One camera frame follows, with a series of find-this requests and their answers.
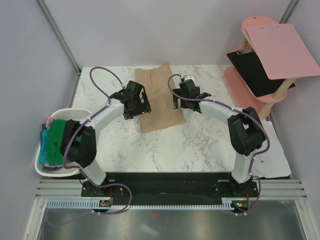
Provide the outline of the beige t shirt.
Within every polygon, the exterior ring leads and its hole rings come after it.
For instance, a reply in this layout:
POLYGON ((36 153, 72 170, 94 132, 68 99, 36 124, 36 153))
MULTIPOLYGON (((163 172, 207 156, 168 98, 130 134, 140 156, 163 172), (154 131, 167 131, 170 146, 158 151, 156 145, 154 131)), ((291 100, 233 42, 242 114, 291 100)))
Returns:
POLYGON ((168 87, 168 79, 172 75, 168 64, 148 70, 137 68, 134 73, 135 81, 145 87, 151 107, 150 113, 139 116, 142 133, 163 130, 186 122, 181 109, 174 109, 173 94, 168 87))

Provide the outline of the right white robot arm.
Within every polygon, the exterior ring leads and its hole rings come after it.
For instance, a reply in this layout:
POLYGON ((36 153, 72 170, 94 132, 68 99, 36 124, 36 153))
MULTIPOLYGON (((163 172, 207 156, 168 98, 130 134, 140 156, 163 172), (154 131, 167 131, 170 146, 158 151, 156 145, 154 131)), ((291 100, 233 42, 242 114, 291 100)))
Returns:
POLYGON ((201 93, 192 79, 183 79, 179 88, 169 90, 173 94, 173 108, 180 105, 200 114, 211 116, 228 127, 229 139, 236 152, 231 176, 235 181, 229 184, 229 191, 235 197, 247 191, 246 182, 251 178, 253 159, 259 153, 267 134, 254 108, 231 107, 214 99, 209 93, 201 93))

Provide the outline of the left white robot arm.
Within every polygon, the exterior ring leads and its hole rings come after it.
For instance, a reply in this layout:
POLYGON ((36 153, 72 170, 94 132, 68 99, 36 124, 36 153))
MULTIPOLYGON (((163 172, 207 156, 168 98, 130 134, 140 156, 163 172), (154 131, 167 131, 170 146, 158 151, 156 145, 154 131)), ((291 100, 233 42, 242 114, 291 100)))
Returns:
POLYGON ((107 175, 96 160, 101 131, 118 117, 130 120, 151 111, 145 87, 130 80, 123 89, 113 93, 107 104, 96 113, 66 122, 60 144, 63 163, 72 162, 74 168, 93 182, 92 191, 99 197, 106 196, 110 185, 104 181, 107 175))

